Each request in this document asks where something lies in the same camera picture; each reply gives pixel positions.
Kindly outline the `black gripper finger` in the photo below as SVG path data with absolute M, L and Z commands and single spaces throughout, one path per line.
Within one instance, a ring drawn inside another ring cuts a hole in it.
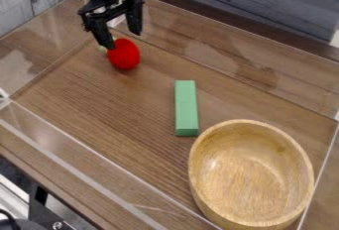
M 109 50 L 115 49 L 113 39 L 104 20 L 92 20 L 89 30 L 97 43 Z
M 125 20 L 129 32 L 140 35 L 143 30 L 143 0 L 127 0 Z

